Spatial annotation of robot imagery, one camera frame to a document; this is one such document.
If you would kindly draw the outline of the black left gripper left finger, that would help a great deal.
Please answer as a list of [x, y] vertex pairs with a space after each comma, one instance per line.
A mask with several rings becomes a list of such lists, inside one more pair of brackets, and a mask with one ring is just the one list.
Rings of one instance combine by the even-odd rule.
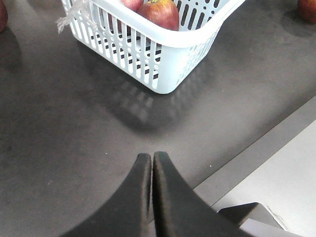
[[64, 237], [143, 237], [147, 232], [152, 163], [140, 153], [113, 195]]

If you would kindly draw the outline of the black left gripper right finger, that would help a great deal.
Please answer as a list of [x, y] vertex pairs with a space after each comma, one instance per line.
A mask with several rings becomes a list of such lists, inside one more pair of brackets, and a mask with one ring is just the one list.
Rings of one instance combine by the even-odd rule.
[[166, 152], [153, 160], [153, 208], [158, 237], [247, 237], [188, 185]]

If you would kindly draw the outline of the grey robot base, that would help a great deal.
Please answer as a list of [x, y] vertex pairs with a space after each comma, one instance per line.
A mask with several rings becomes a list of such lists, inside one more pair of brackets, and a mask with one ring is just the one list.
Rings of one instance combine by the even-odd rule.
[[265, 206], [258, 202], [225, 207], [218, 213], [254, 237], [297, 236], [281, 227]]

